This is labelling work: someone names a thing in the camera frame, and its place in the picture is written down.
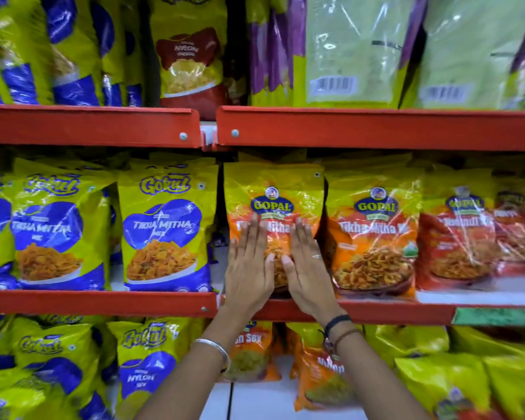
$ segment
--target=hand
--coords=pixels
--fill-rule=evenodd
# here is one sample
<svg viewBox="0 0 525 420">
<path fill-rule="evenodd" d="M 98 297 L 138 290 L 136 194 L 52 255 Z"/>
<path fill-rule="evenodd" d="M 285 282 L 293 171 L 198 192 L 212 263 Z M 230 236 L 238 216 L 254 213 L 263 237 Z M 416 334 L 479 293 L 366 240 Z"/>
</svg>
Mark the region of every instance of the hand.
<svg viewBox="0 0 525 420">
<path fill-rule="evenodd" d="M 266 222 L 259 224 L 253 214 L 244 222 L 241 239 L 230 243 L 228 267 L 225 270 L 225 305 L 237 315 L 245 316 L 245 324 L 266 303 L 274 290 L 274 254 L 264 259 Z"/>
<path fill-rule="evenodd" d="M 288 276 L 288 289 L 300 310 L 325 327 L 338 315 L 346 314 L 336 301 L 332 282 L 325 268 L 321 251 L 313 239 L 311 226 L 298 218 L 290 230 L 290 247 L 295 264 L 282 255 Z"/>
</svg>

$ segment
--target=silver bangle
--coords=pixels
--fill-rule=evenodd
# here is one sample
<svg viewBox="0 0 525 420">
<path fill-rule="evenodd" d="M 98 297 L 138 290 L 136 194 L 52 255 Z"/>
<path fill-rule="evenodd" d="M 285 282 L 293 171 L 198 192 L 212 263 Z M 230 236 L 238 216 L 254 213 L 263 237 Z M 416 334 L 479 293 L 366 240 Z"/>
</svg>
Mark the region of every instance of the silver bangle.
<svg viewBox="0 0 525 420">
<path fill-rule="evenodd" d="M 216 343 L 210 339 L 202 339 L 202 338 L 195 339 L 194 341 L 195 343 L 198 342 L 198 343 L 204 343 L 206 345 L 210 345 L 211 347 L 216 348 L 218 351 L 220 351 L 220 353 L 222 354 L 225 360 L 225 368 L 220 370 L 220 374 L 225 373 L 230 369 L 230 364 L 231 364 L 230 355 L 225 351 L 224 348 L 222 348 L 222 346 L 219 343 Z"/>
</svg>

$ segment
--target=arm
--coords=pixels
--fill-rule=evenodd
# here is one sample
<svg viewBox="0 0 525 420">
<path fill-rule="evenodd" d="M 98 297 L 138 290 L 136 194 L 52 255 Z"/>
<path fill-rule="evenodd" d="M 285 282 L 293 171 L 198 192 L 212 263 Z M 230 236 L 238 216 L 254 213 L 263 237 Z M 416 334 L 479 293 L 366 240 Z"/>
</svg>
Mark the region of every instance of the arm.
<svg viewBox="0 0 525 420">
<path fill-rule="evenodd" d="M 239 243 L 232 241 L 230 244 L 225 271 L 225 305 L 202 335 L 221 345 L 227 353 L 274 290 L 274 255 L 269 255 L 265 261 L 265 250 L 266 223 L 259 225 L 254 215 L 251 223 L 241 231 Z M 224 357 L 217 348 L 193 344 L 135 420 L 199 419 L 224 367 Z"/>
<path fill-rule="evenodd" d="M 284 255 L 282 263 L 288 275 L 292 298 L 300 309 L 325 326 L 338 315 L 346 314 L 338 304 L 329 273 L 322 261 L 319 246 L 311 229 L 298 221 L 290 235 L 292 260 Z M 329 339 L 335 343 L 354 324 L 335 325 Z M 430 416 L 406 386 L 379 358 L 359 333 L 342 339 L 337 352 L 345 369 L 346 379 L 353 386 L 369 420 L 430 420 Z"/>
</svg>

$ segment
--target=price tag holder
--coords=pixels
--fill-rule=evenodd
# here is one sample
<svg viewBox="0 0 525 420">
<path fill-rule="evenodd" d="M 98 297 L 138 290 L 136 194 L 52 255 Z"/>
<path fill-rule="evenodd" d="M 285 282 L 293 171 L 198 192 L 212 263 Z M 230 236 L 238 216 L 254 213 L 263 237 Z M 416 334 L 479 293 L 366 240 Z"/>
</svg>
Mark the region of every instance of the price tag holder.
<svg viewBox="0 0 525 420">
<path fill-rule="evenodd" d="M 463 326 L 525 326 L 525 309 L 457 308 L 451 324 Z"/>
</svg>

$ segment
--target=black wristband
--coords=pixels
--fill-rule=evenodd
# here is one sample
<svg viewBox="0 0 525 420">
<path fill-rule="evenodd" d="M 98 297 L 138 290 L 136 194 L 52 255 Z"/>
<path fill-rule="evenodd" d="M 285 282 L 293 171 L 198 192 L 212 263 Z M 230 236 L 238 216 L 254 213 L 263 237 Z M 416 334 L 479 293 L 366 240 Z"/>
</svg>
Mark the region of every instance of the black wristband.
<svg viewBox="0 0 525 420">
<path fill-rule="evenodd" d="M 332 320 L 329 321 L 329 324 L 325 326 L 325 338 L 329 338 L 329 333 L 331 332 L 331 329 L 337 325 L 338 323 L 342 323 L 343 321 L 350 321 L 352 322 L 352 318 L 348 314 L 339 315 L 337 317 L 334 317 Z"/>
</svg>

